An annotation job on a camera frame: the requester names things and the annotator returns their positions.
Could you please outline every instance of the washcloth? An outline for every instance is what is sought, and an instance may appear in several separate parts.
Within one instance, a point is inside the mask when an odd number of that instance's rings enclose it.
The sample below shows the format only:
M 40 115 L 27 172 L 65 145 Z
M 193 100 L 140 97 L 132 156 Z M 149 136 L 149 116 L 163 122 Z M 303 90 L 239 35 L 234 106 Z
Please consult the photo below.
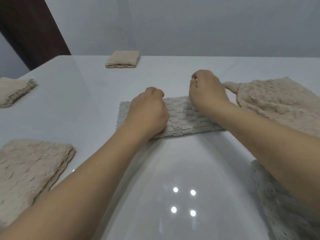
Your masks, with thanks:
M 320 97 L 289 77 L 224 83 L 237 94 L 239 106 L 287 125 L 320 136 Z M 320 222 L 257 161 L 252 170 L 258 195 L 277 240 L 320 239 Z
M 221 130 L 214 121 L 204 117 L 199 113 L 188 96 L 172 97 L 163 99 L 169 111 L 169 120 L 165 129 L 154 136 L 154 138 L 166 136 L 182 136 L 184 134 L 194 134 L 200 132 L 210 132 Z M 127 117 L 130 102 L 121 102 L 117 127 L 122 125 Z
M 140 59 L 139 51 L 115 51 L 106 61 L 106 68 L 135 68 Z
M 0 78 L 0 108 L 11 107 L 15 101 L 38 84 L 35 80 Z
M 0 149 L 0 229 L 49 191 L 75 153 L 71 144 L 33 139 Z

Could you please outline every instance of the person's right arm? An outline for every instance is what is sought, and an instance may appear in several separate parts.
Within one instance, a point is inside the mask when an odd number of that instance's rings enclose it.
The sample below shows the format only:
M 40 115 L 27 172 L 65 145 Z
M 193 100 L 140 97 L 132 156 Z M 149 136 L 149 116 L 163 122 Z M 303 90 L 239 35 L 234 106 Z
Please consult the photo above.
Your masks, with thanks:
M 280 184 L 320 214 L 320 138 L 278 124 L 231 103 L 210 71 L 190 82 L 192 104 L 234 135 Z

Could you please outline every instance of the forearm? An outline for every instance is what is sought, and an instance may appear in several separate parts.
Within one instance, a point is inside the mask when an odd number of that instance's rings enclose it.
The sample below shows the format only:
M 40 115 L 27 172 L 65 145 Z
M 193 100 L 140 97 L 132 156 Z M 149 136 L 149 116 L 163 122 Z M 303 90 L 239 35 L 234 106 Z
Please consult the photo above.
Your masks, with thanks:
M 320 139 L 270 121 L 234 104 L 210 109 L 295 197 L 320 213 Z
M 90 239 L 145 138 L 123 125 L 88 160 L 13 222 L 0 239 Z

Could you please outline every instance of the gray folded towel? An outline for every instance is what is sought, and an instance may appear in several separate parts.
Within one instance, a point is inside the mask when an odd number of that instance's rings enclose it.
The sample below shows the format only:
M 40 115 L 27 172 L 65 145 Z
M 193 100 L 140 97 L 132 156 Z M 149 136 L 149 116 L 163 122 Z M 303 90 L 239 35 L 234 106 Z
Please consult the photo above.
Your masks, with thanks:
M 135 68 L 140 59 L 139 51 L 115 51 L 106 61 L 106 68 Z
M 35 80 L 0 78 L 0 108 L 11 107 L 20 97 L 38 84 Z
M 0 229 L 49 191 L 75 153 L 71 144 L 33 139 L 0 149 Z
M 221 130 L 222 127 L 199 113 L 188 96 L 169 97 L 163 99 L 169 111 L 169 120 L 166 128 L 154 138 L 166 136 L 182 136 L 184 134 L 194 134 Z M 130 102 L 121 102 L 117 128 L 122 125 L 127 117 Z
M 226 82 L 239 106 L 320 137 L 320 97 L 289 77 Z M 320 222 L 257 161 L 252 162 L 258 195 L 277 240 L 320 239 Z

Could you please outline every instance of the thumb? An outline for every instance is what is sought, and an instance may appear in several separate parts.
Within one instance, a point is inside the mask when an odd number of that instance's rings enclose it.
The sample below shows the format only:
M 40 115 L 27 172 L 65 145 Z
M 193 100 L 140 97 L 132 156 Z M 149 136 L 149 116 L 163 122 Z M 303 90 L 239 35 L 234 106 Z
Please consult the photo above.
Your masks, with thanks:
M 190 81 L 190 91 L 194 90 L 197 87 L 197 81 L 192 78 Z

